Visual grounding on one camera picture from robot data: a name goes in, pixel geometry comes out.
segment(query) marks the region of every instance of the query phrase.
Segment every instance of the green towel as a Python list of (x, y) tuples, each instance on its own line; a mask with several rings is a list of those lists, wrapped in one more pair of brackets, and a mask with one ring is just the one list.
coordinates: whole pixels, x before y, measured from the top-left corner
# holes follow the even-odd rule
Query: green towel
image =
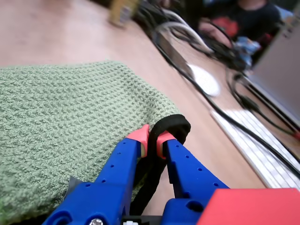
[(57, 207), (94, 181), (116, 143), (178, 109), (125, 65), (0, 68), (0, 224)]

